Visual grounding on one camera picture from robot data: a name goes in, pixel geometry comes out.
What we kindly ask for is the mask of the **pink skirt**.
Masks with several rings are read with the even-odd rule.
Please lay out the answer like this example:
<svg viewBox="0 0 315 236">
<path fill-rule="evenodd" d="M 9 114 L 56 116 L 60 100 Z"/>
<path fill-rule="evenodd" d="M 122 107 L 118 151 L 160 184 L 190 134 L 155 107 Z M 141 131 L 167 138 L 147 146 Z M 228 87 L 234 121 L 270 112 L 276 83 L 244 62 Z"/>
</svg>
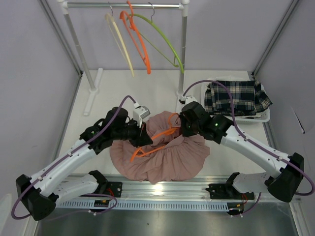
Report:
<svg viewBox="0 0 315 236">
<path fill-rule="evenodd" d="M 154 135 L 169 128 L 168 118 L 171 112 L 164 111 L 148 119 L 147 133 Z M 171 119 L 173 126 L 180 128 L 180 117 Z M 110 147 L 110 157 L 114 167 L 124 177 L 130 180 L 147 180 L 152 184 L 160 181 L 183 181 L 195 177 L 203 168 L 205 159 L 210 154 L 205 139 L 200 135 L 184 137 L 180 129 L 172 135 L 162 135 L 153 144 L 142 147 L 145 152 L 165 147 L 157 152 L 141 158 L 130 158 L 136 151 L 129 141 L 115 141 Z"/>
</svg>

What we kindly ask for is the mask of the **navy plaid skirt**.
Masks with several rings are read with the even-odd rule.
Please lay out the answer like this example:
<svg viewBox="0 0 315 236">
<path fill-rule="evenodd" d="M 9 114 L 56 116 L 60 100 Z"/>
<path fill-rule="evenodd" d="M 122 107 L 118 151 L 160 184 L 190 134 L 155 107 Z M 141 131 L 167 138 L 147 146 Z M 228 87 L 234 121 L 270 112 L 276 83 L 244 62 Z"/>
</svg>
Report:
<svg viewBox="0 0 315 236">
<path fill-rule="evenodd" d="M 211 115 L 255 116 L 273 103 L 259 81 L 219 81 L 209 83 L 204 107 Z"/>
</svg>

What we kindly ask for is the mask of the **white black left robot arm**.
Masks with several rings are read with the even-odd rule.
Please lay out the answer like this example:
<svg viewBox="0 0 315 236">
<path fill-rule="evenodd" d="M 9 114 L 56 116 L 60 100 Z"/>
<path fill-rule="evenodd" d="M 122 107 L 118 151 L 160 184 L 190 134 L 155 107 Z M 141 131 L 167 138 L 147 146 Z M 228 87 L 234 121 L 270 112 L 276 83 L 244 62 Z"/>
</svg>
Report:
<svg viewBox="0 0 315 236">
<path fill-rule="evenodd" d="M 129 141 L 135 147 L 152 144 L 144 118 L 150 115 L 145 106 L 135 105 L 129 118 L 122 107 L 112 108 L 105 118 L 85 129 L 66 154 L 32 176 L 25 174 L 16 179 L 18 201 L 35 221 L 50 215 L 56 206 L 79 196 L 103 196 L 108 181 L 99 171 L 90 171 L 79 180 L 65 183 L 75 169 L 96 157 L 114 141 Z"/>
</svg>

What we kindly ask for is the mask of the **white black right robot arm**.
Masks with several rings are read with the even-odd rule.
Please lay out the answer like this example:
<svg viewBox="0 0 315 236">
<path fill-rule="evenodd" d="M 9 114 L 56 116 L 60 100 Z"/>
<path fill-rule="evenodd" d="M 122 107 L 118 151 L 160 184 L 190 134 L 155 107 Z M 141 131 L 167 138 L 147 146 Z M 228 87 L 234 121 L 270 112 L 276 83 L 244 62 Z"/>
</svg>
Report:
<svg viewBox="0 0 315 236">
<path fill-rule="evenodd" d="M 186 102 L 180 112 L 183 136 L 200 135 L 244 155 L 264 172 L 258 174 L 231 174 L 225 183 L 225 194 L 237 198 L 242 193 L 270 193 L 276 199 L 289 203 L 303 179 L 304 158 L 298 153 L 289 155 L 247 136 L 223 115 L 211 117 L 196 101 Z"/>
</svg>

